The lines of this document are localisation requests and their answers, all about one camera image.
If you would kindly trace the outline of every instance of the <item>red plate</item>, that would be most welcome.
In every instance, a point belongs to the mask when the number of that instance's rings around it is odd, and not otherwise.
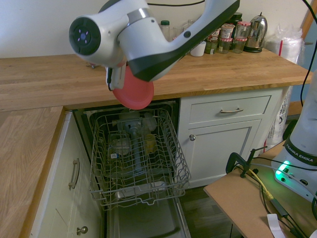
[[[133,76],[129,66],[125,69],[124,86],[114,89],[114,96],[127,108],[140,110],[152,101],[154,95],[153,82],[145,82]]]

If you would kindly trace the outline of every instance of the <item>dishwasher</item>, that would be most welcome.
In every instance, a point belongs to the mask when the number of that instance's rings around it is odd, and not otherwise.
[[[174,129],[177,102],[74,114],[90,155],[90,193],[105,212],[105,237],[190,238],[178,199],[191,176]]]

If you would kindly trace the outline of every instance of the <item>dishwasher rack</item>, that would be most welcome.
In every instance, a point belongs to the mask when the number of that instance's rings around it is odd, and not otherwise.
[[[90,192],[103,209],[128,207],[185,194],[191,178],[168,111],[138,111],[140,117],[119,119],[120,113],[98,117],[93,127]],[[149,135],[145,113],[156,129]],[[138,128],[137,136],[128,130]]]

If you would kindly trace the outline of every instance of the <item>green light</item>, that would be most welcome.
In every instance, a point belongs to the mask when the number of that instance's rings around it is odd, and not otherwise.
[[[288,160],[286,160],[286,161],[284,161],[284,163],[278,168],[279,170],[284,170],[284,169],[286,169],[287,167],[288,167],[288,165],[290,164],[290,162],[288,161]],[[277,177],[277,178],[279,178],[279,177],[281,177],[280,175],[282,174],[282,172],[281,171],[276,171],[275,172],[275,176]]]

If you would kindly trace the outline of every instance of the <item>metal handle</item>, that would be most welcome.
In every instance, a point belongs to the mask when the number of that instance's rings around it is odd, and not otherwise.
[[[69,190],[71,190],[71,189],[75,189],[76,184],[77,184],[77,181],[78,181],[79,171],[80,171],[79,158],[77,158],[77,160],[74,160],[74,161],[73,161],[73,165],[74,165],[74,170],[73,170],[72,180],[71,180],[71,182],[70,182],[70,183],[68,183]],[[78,165],[78,171],[77,171],[77,176],[76,176],[76,179],[75,179],[75,181],[73,181],[73,178],[74,178],[74,172],[75,172],[75,167],[76,167],[76,165]]]
[[[194,135],[191,134],[191,135],[189,136],[189,139],[190,139],[191,141],[194,141],[194,140],[196,140],[196,136],[194,136]]]
[[[243,109],[237,108],[237,110],[235,110],[235,111],[223,111],[223,110],[221,110],[220,113],[239,113],[242,111],[243,111]]]
[[[88,227],[82,227],[81,229],[79,229],[79,227],[77,227],[77,235],[79,236],[80,234],[86,234],[88,232]]]

